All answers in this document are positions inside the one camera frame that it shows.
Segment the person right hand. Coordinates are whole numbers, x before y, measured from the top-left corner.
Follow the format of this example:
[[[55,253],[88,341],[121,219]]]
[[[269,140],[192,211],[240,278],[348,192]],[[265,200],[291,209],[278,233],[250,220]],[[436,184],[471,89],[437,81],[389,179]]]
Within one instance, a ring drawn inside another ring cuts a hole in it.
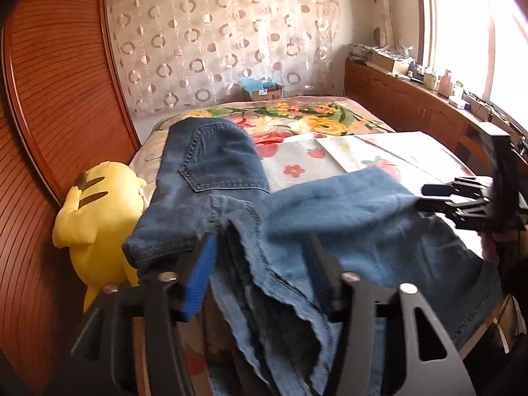
[[[516,263],[527,257],[527,231],[480,232],[482,257],[496,265],[500,261]]]

